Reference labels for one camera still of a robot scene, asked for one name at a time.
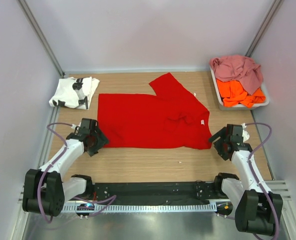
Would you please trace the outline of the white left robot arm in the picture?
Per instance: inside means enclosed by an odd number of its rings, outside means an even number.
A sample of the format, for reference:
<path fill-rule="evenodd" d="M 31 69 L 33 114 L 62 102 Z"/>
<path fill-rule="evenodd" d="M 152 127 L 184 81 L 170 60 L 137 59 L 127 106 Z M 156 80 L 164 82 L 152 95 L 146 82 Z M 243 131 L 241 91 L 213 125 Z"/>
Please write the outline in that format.
<path fill-rule="evenodd" d="M 47 129 L 62 140 L 61 149 L 38 169 L 30 169 L 25 174 L 22 210 L 41 214 L 44 218 L 58 216 L 64 204 L 75 197 L 90 199 L 94 194 L 92 178 L 75 174 L 63 181 L 68 169 L 84 153 L 94 156 L 109 143 L 95 119 L 83 118 L 78 125 L 70 125 L 72 132 L 62 137 L 51 127 Z"/>

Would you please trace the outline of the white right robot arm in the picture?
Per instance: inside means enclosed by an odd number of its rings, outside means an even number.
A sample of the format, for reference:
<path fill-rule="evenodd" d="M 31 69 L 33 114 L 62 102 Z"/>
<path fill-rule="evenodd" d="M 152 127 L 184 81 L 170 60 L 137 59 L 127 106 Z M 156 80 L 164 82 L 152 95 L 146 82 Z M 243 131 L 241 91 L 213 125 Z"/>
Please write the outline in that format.
<path fill-rule="evenodd" d="M 246 123 L 228 124 L 209 138 L 218 155 L 225 161 L 230 160 L 239 172 L 239 176 L 218 174 L 213 192 L 219 198 L 229 198 L 238 231 L 251 233 L 257 239 L 271 236 L 276 240 L 280 233 L 283 199 L 264 181 L 254 156 L 259 148 L 247 143 L 246 127 Z"/>

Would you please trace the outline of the red t shirt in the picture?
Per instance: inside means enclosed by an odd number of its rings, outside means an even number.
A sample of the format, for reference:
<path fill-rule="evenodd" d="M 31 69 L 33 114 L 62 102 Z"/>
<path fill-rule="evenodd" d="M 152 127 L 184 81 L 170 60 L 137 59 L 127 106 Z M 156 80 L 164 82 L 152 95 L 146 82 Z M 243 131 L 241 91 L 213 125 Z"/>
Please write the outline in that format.
<path fill-rule="evenodd" d="M 97 120 L 108 148 L 211 148 L 209 110 L 171 73 L 149 83 L 151 94 L 101 93 Z"/>

